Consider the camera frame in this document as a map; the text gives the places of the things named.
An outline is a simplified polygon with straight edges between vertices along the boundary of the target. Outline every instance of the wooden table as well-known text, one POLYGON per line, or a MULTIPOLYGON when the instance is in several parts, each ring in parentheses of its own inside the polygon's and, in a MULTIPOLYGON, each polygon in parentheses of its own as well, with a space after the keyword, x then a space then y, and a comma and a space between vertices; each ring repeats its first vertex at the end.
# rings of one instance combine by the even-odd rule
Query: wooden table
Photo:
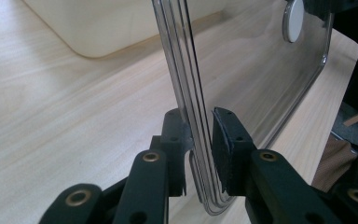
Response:
MULTIPOLYGON (((330 57, 272 149, 313 178, 358 46, 334 32, 330 57)), ((102 189, 128 175, 134 156, 177 107, 158 37, 108 57, 73 53, 22 1, 0 1, 0 223, 36 223, 77 183, 102 189)), ((188 194, 170 199, 171 223, 239 223, 243 199, 219 217, 188 194)))

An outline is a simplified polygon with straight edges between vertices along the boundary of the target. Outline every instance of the white plastic container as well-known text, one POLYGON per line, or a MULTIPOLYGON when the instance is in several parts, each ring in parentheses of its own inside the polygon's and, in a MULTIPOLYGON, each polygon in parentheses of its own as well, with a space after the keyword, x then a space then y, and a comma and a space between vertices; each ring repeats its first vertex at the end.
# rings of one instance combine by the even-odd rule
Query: white plastic container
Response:
MULTIPOLYGON (((158 35, 151 0, 24 0, 76 53, 103 57, 158 35)), ((227 0, 188 0, 192 20, 224 8, 227 0)))

